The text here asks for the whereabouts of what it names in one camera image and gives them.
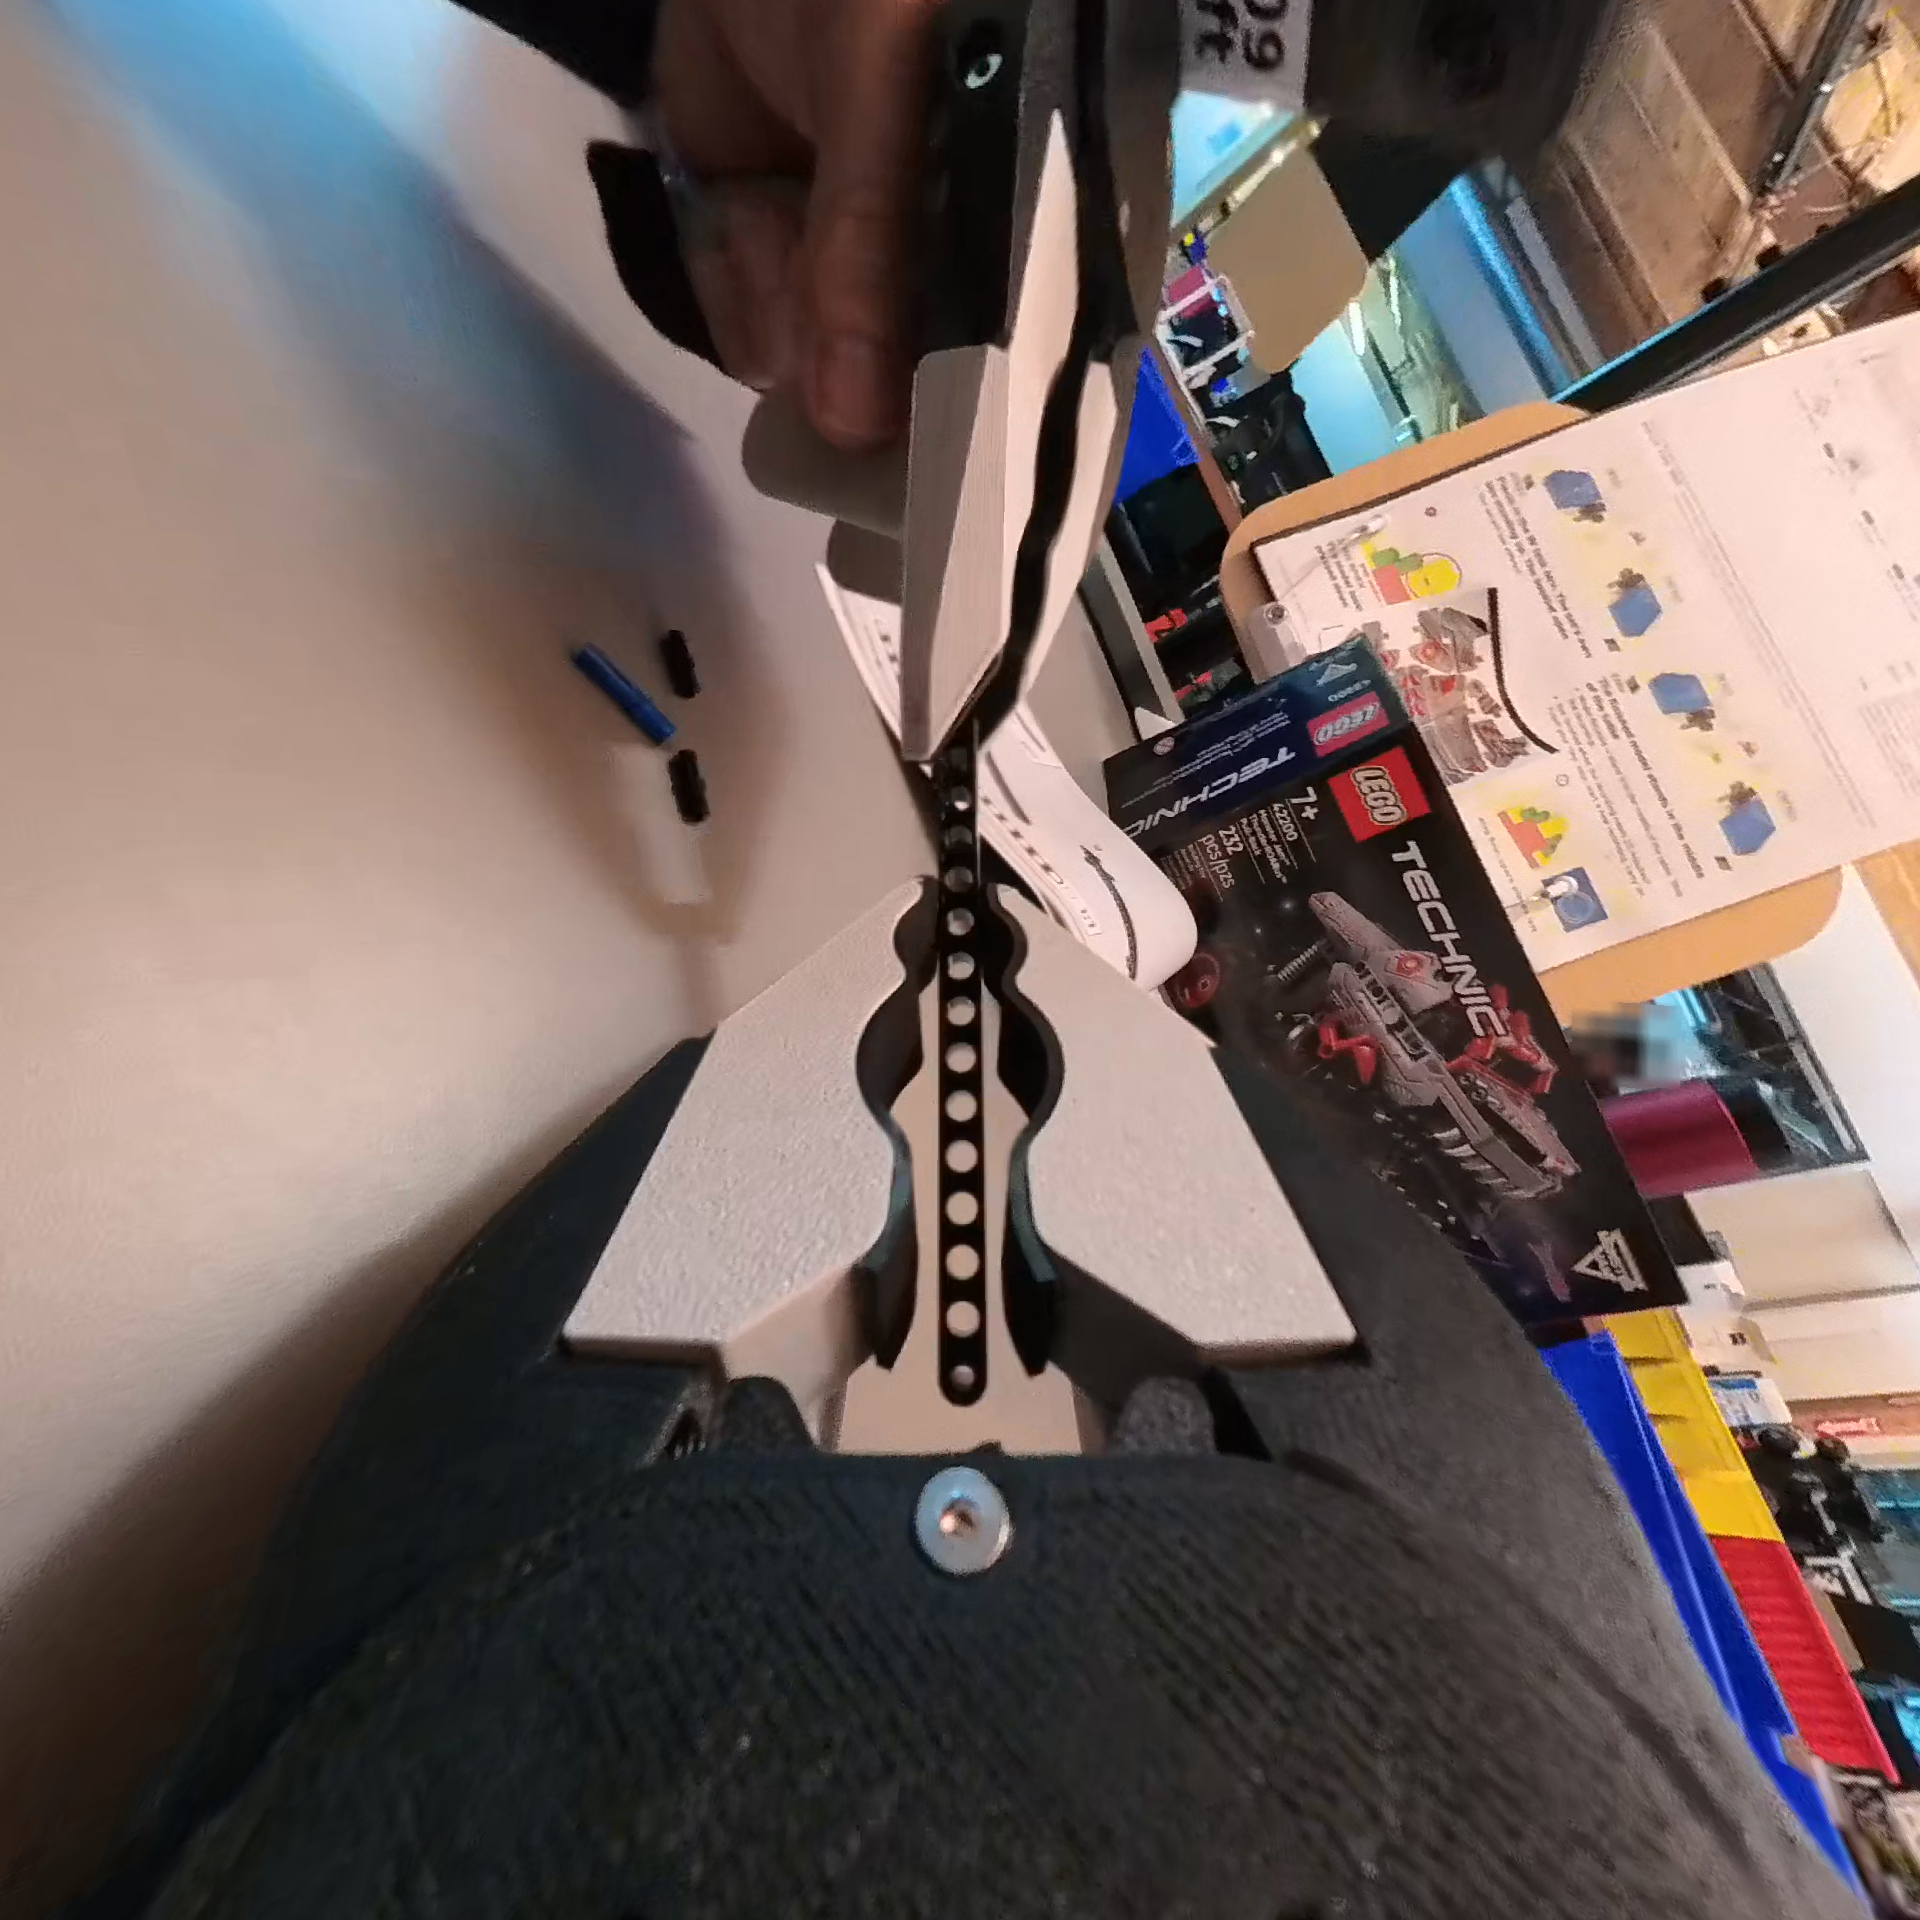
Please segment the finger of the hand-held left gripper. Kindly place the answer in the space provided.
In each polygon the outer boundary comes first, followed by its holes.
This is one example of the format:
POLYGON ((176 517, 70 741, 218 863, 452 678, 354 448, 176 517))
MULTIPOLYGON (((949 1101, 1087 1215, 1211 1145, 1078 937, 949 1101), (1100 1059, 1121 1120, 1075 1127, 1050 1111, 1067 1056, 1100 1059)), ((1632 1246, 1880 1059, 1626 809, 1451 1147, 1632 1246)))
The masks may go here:
POLYGON ((1035 684, 1101 538, 1140 379, 1140 335, 1121 335, 1047 396, 1033 497, 1019 528, 1005 640, 985 675, 985 721, 1004 724, 1035 684))
POLYGON ((935 755, 1001 658, 1047 396, 1079 305, 1060 109, 955 140, 924 232, 902 531, 900 750, 935 755))

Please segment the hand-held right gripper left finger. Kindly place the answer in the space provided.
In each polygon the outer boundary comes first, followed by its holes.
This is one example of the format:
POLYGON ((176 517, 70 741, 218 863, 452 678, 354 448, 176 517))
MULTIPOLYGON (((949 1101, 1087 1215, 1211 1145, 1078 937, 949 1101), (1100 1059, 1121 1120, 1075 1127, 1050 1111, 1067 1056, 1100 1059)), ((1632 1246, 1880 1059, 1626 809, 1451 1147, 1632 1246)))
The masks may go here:
POLYGON ((769 1380, 846 1443, 852 1380, 902 1358, 934 1252, 895 1114, 932 972, 921 875, 708 1033, 561 1323, 572 1358, 769 1380))

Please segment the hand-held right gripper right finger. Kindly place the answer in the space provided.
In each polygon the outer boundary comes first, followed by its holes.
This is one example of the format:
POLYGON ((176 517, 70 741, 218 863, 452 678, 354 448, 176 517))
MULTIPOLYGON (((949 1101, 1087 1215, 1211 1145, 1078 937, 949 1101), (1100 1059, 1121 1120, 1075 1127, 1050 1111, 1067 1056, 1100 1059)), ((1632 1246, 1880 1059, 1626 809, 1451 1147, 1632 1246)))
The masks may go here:
POLYGON ((1357 1355, 1217 1048, 1019 892, 988 897, 981 1443, 1095 1452, 1146 1380, 1357 1355))

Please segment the black perforated toy beam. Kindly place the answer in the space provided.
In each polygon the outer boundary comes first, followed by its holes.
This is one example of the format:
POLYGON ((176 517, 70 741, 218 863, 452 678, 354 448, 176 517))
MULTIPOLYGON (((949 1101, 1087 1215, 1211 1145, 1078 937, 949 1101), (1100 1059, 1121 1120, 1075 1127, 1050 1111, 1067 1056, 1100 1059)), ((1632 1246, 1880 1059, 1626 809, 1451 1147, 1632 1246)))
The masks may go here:
POLYGON ((927 764, 938 859, 932 981, 935 1369, 942 1396, 953 1408, 978 1404, 989 1382, 978 760, 978 730, 967 727, 927 764))

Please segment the grey desk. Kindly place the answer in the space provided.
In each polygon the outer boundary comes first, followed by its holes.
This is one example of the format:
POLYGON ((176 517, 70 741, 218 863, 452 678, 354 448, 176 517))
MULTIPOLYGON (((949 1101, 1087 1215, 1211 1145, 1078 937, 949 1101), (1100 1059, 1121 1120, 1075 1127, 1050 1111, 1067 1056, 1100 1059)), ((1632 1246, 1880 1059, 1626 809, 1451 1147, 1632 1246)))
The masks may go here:
POLYGON ((918 862, 823 526, 561 181, 599 114, 323 12, 4 3, 8 1720, 196 1696, 420 1292, 918 862))

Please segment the person's left hand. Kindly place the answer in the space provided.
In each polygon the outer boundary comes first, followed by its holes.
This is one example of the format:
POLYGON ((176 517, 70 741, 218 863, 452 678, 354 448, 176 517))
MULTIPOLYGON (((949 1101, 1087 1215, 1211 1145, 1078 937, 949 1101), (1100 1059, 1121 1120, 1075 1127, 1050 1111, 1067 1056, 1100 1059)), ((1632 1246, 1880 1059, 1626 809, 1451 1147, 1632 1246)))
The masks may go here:
POLYGON ((656 130, 721 368, 846 452, 893 441, 908 409, 938 9, 669 1, 656 21, 656 130))

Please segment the blue labelled plastic bin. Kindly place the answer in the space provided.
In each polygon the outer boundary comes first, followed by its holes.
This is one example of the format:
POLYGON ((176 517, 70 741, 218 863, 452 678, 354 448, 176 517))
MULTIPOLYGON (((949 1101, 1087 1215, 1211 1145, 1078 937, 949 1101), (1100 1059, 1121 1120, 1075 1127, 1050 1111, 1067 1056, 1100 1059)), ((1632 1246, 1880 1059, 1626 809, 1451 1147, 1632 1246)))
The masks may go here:
POLYGON ((1131 412, 1125 427, 1115 496, 1130 497, 1142 487, 1198 466, 1198 448, 1155 348, 1142 348, 1131 412))

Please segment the beige board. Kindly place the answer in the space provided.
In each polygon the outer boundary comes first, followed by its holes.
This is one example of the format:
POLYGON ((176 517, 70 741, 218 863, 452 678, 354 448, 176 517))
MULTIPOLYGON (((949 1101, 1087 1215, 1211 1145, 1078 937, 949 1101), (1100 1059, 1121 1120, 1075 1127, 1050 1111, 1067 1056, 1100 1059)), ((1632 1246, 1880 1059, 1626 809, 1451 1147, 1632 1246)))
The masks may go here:
POLYGON ((1290 371, 1360 297, 1369 269, 1310 148, 1270 165, 1211 227, 1206 247, 1265 374, 1290 371))

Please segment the white instruction booklet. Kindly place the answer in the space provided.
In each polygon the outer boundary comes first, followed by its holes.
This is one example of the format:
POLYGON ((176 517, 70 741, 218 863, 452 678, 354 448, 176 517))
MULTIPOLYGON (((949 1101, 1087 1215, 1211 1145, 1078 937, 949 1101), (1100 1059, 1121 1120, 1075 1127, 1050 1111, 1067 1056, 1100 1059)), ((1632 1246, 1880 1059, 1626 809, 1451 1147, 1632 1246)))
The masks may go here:
POLYGON ((976 753, 984 846, 1035 902, 1142 992, 1198 946, 1187 899, 1084 790, 1021 697, 976 753))

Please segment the blue toy pin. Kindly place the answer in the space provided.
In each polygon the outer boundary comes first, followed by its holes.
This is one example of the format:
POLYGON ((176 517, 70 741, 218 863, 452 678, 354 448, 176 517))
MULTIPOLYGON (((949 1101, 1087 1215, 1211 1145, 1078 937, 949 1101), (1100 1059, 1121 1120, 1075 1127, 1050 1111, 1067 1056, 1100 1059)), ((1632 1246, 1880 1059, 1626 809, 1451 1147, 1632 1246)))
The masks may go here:
POLYGON ((567 662, 652 748, 665 748, 678 738, 675 724, 659 704, 601 647, 577 644, 567 652, 567 662))

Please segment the maroon cylinder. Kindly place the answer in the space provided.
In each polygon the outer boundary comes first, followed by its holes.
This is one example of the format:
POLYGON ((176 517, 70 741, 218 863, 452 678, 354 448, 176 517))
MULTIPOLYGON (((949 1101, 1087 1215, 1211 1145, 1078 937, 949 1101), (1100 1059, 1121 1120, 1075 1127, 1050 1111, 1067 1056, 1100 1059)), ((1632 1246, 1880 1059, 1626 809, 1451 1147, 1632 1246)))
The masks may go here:
POLYGON ((1705 1077, 1619 1091, 1600 1100, 1597 1111, 1648 1202, 1735 1188, 1763 1172, 1737 1116, 1705 1077))

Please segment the yellow plastic bin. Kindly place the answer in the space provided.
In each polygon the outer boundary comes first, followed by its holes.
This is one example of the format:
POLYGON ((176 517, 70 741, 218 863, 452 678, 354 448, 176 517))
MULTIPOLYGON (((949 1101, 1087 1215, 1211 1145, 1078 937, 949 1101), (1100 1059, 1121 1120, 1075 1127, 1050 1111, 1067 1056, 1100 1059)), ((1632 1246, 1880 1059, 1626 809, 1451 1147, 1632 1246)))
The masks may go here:
POLYGON ((1784 1537, 1673 1308, 1604 1314, 1605 1331, 1640 1394, 1652 1430, 1710 1537, 1782 1546, 1784 1537))

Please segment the black metal bar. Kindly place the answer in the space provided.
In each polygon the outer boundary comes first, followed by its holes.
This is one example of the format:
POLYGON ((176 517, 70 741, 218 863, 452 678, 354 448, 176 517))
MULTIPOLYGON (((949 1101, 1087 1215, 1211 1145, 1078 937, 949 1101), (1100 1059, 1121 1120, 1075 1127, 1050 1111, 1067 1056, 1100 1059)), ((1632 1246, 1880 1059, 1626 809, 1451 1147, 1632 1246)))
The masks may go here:
POLYGON ((1884 274, 1918 241, 1915 204, 1886 196, 1762 272, 1561 387, 1553 401, 1604 413, 1686 383, 1766 333, 1884 274))

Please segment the red plastic bin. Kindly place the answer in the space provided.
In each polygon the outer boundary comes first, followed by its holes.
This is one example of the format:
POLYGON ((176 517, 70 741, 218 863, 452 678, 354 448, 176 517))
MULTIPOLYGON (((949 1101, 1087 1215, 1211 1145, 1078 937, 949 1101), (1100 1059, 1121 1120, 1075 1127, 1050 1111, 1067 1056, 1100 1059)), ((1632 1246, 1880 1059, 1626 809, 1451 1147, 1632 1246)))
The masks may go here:
POLYGON ((1842 1659, 1812 1587, 1773 1537, 1705 1535, 1745 1627, 1807 1754, 1842 1772, 1899 1786, 1899 1772, 1842 1659))

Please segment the pink frame stand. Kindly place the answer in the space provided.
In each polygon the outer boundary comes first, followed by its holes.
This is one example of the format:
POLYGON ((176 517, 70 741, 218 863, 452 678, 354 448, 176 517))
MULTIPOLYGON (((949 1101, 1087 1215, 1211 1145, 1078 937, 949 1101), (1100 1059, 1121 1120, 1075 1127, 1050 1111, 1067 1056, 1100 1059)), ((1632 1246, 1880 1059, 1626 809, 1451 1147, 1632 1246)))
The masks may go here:
POLYGON ((1191 399, 1251 365, 1253 329, 1236 290, 1204 262, 1163 285, 1154 337, 1170 378, 1191 399))

